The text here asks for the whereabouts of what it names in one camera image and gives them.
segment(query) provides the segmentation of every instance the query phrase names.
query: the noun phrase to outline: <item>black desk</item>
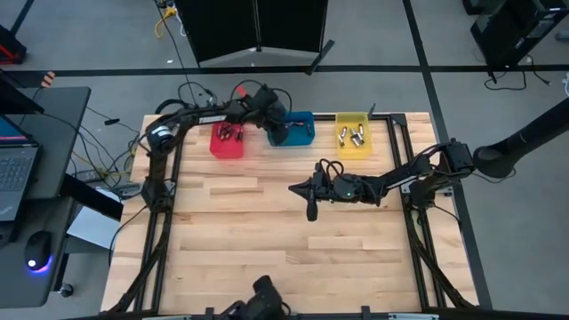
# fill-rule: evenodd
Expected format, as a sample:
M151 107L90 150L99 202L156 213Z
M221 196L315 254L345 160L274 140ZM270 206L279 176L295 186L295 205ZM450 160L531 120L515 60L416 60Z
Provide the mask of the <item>black desk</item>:
M18 239L0 248L2 275L0 275L0 308L40 307L49 292L58 290L59 268L64 258L66 232L75 212L76 202L70 197L35 200L24 204L26 213ZM52 261L42 273L33 273L24 260L28 238L39 230L52 233Z
M29 98L36 88L20 89ZM91 96L88 87L52 88L37 92L34 101L45 109L45 113L79 127ZM8 116L19 124L21 115ZM51 199L60 194L68 168L69 157L75 146L77 133L68 125L43 115L25 115L20 128L31 134L44 149L35 172L35 180L28 189L27 199Z
M45 114L65 120L79 128L87 101L91 95L88 87L50 88L37 92L37 88L21 89L42 106ZM115 220L120 220L123 206L74 179L65 171L75 146L77 132L69 125L44 115L9 116L21 129L31 134L43 147L35 171L34 181L26 199L51 199L56 196L72 196L78 202L93 208Z
M30 98L36 88L22 89ZM78 128L83 120L91 89L52 88L39 91L35 101L45 114L56 116ZM22 116L10 116L19 124ZM0 308L40 307L50 291L58 290L68 254L65 245L67 230L76 212L77 202L101 214L120 220L123 206L102 195L83 182L66 174L68 161L77 137L69 125L43 115L26 115L21 128L32 134L43 146L20 214L23 223L16 241L0 247ZM41 230L52 233L52 261L42 274L29 271L24 261L24 247L30 235Z

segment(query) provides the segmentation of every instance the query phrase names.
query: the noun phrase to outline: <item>computer mouse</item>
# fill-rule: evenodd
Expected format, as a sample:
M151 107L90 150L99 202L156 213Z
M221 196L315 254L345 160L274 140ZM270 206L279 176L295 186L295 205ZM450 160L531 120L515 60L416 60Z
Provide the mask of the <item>computer mouse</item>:
M24 258L26 266L32 271L39 270L50 259L52 253L52 234L47 231L37 231L26 243Z

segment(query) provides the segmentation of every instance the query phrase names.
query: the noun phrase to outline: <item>wooden tabletop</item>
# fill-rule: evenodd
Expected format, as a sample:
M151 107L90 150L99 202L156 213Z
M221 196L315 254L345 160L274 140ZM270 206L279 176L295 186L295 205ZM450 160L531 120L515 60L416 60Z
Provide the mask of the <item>wooden tabletop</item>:
M436 143L428 113L406 116L415 153ZM154 119L146 116L143 127ZM289 185L312 175L320 158L338 159L334 121L315 127L317 136L309 147L272 148L263 130L247 125L244 158L223 161L210 154L211 126L190 130L183 146L161 315L203 314L206 307L220 313L236 300L249 300L252 283L262 275L271 276L293 312L352 313L361 312L363 305L372 312L421 310L399 192L390 192L379 208L322 202L318 221L307 222L306 201L288 191ZM373 155L342 161L346 172L381 175L394 168L386 123L371 121L370 128ZM400 135L398 141L406 162ZM148 159L139 148L132 181L142 182L147 174ZM129 200L122 222L143 205L139 197ZM437 205L453 212L449 197L437 196ZM428 215L439 266L476 304L456 220L438 209ZM148 212L143 212L118 235L101 309L112 307L139 272L147 225ZM431 277L423 269L434 305ZM154 273L148 280L147 308L153 283Z

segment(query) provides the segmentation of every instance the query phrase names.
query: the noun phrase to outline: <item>laptop screen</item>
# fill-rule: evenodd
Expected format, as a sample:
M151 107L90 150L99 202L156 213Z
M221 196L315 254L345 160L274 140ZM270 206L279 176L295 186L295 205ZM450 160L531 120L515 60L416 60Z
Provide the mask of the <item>laptop screen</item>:
M0 145L22 144L29 142L28 138L18 130L15 124L0 116Z

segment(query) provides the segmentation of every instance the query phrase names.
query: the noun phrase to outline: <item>plastic bin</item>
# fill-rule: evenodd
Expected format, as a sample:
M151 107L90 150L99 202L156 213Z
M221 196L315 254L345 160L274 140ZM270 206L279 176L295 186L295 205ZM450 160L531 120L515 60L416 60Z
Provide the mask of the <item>plastic bin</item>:
M360 147L356 147L354 142L351 140L352 134L350 133L350 128L359 131L359 124L364 127L364 144ZM340 146L338 141L338 135L341 134L342 128L347 127L348 132L344 138L344 147ZM372 133L370 132L370 124L367 120L366 112L339 112L336 114L336 136L334 137L336 141L336 148L338 149L338 156L340 159L346 160L360 160L367 159L372 155L373 152L373 142Z
M308 146L314 140L317 135L316 128L314 127L314 115L309 111L299 111L291 112L286 118L287 123L303 123L304 125L291 125L288 128L288 137L283 143L277 145L273 141L270 132L268 132L267 137L270 145L273 147L298 147L298 146Z
M235 133L227 140L222 140L217 135L217 130L225 123L217 123L212 126L212 139L210 140L210 152L218 159L238 159L243 157L244 128L241 124L232 124ZM236 140L236 133L241 130L243 139Z

